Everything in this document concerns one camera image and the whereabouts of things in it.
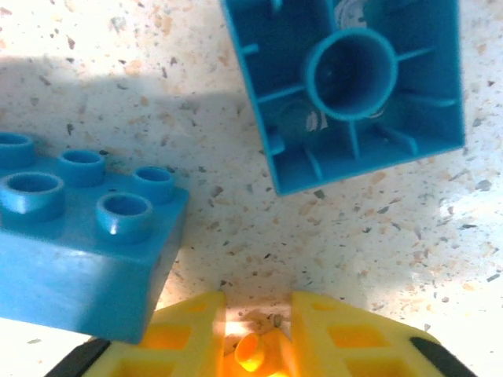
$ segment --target terrazzo surface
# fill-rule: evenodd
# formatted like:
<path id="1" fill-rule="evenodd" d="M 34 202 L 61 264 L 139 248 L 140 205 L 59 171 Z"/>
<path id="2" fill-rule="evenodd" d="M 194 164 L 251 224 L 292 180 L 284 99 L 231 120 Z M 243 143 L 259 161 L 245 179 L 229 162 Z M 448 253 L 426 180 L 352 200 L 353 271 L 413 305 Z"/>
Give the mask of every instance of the terrazzo surface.
<path id="1" fill-rule="evenodd" d="M 308 290 L 499 376 L 503 2 L 460 3 L 460 151 L 277 197 L 217 0 L 1 0 L 0 128 L 51 155 L 99 150 L 119 172 L 170 169 L 192 199 L 160 306 L 223 290 L 228 349 L 287 327 L 288 293 Z M 0 334 L 5 376 L 44 375 L 86 339 L 9 320 Z"/>

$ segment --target blue duplo brick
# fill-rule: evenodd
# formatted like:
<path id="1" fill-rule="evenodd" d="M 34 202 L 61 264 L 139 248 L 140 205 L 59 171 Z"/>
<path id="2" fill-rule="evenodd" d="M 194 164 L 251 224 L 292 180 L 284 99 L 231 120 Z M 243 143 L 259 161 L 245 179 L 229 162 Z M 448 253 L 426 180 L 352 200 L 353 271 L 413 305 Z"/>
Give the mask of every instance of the blue duplo brick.
<path id="1" fill-rule="evenodd" d="M 0 133 L 0 317 L 140 342 L 188 200 L 166 170 L 109 174 L 99 153 Z"/>
<path id="2" fill-rule="evenodd" d="M 464 145 L 457 0 L 222 0 L 280 195 Z"/>

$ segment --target blue lego brick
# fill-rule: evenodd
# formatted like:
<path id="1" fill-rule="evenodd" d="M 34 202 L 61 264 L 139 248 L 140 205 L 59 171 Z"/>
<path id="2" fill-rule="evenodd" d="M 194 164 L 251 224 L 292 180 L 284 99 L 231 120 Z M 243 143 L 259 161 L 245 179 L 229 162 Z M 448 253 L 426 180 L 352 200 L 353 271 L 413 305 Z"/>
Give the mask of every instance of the blue lego brick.
<path id="1" fill-rule="evenodd" d="M 457 0 L 222 0 L 280 195 L 464 145 Z"/>
<path id="2" fill-rule="evenodd" d="M 96 152 L 0 133 L 0 317 L 140 342 L 188 200 L 165 170 L 109 174 Z"/>

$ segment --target granite surface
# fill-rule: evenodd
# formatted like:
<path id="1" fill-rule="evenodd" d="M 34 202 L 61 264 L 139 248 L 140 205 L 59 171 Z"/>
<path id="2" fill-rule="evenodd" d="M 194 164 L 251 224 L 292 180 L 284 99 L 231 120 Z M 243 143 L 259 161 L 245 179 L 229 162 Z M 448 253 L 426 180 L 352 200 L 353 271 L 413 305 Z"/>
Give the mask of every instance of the granite surface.
<path id="1" fill-rule="evenodd" d="M 277 197 L 217 0 L 2 0 L 0 129 L 52 155 L 100 150 L 119 172 L 173 171 L 192 202 L 160 306 L 222 289 L 229 348 L 287 327 L 288 293 L 308 290 L 427 330 L 498 376 L 503 2 L 460 3 L 460 151 Z M 9 320 L 0 334 L 12 376 L 43 375 L 86 339 Z"/>

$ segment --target rectangular hole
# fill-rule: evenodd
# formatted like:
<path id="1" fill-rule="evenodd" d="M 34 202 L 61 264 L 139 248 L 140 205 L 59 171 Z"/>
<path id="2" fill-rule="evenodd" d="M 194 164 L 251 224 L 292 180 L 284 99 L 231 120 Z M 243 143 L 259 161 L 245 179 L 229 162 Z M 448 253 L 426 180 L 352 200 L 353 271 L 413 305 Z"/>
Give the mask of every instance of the rectangular hole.
<path id="1" fill-rule="evenodd" d="M 183 350 L 191 332 L 190 326 L 151 325 L 138 346 L 150 350 Z"/>
<path id="2" fill-rule="evenodd" d="M 339 348 L 373 348 L 388 345 L 378 330 L 366 324 L 335 326 L 329 329 L 329 334 Z"/>
<path id="3" fill-rule="evenodd" d="M 112 377 L 170 377 L 173 370 L 174 365 L 171 362 L 122 360 Z"/>
<path id="4" fill-rule="evenodd" d="M 347 359 L 345 362 L 351 377 L 417 377 L 399 359 Z"/>

